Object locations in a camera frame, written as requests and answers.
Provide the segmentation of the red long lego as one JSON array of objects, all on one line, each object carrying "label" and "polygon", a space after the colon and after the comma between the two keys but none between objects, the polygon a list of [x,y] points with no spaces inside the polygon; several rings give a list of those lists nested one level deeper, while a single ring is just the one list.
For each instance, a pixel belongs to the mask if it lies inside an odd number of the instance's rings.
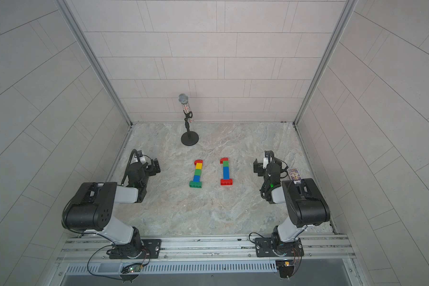
[{"label": "red long lego", "polygon": [[233,179],[221,179],[221,186],[233,185]]}]

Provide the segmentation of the green long lego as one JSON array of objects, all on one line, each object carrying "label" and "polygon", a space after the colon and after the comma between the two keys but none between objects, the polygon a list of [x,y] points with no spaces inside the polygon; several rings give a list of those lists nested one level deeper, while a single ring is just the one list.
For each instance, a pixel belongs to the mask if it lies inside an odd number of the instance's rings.
[{"label": "green long lego", "polygon": [[202,188],[202,183],[201,182],[191,181],[189,183],[189,187],[190,188]]}]

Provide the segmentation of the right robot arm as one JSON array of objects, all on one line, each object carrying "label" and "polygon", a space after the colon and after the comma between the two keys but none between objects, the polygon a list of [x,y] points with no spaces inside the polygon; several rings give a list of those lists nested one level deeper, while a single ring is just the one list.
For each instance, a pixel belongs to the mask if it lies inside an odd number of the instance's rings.
[{"label": "right robot arm", "polygon": [[330,220],[330,210],[315,181],[282,179],[281,165],[270,158],[253,163],[253,171],[264,178],[260,194],[270,204],[285,204],[288,216],[276,226],[270,237],[255,238],[257,257],[304,256],[299,236],[310,226]]}]

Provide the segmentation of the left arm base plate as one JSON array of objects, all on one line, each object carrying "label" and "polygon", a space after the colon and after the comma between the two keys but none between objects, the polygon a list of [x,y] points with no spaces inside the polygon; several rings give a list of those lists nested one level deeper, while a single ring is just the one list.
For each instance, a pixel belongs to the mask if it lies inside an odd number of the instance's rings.
[{"label": "left arm base plate", "polygon": [[127,244],[114,245],[107,250],[107,255],[110,259],[157,259],[161,244],[161,239],[132,240]]}]

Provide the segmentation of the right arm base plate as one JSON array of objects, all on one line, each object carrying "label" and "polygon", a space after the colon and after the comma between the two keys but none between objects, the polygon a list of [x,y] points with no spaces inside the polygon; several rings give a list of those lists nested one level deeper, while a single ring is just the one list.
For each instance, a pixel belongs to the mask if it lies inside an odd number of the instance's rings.
[{"label": "right arm base plate", "polygon": [[257,257],[292,257],[300,258],[305,255],[300,240],[283,243],[272,238],[258,237],[254,239]]}]

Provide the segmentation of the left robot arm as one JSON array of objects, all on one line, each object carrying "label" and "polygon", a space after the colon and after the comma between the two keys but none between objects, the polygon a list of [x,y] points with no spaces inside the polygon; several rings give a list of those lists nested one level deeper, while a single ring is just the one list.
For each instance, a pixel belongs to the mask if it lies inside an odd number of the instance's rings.
[{"label": "left robot arm", "polygon": [[117,182],[85,182],[65,206],[61,223],[78,234],[95,234],[107,239],[110,259],[157,259],[162,241],[143,240],[138,228],[114,217],[115,204],[137,204],[144,200],[149,177],[160,173],[158,160],[139,158],[126,168],[124,187]]}]

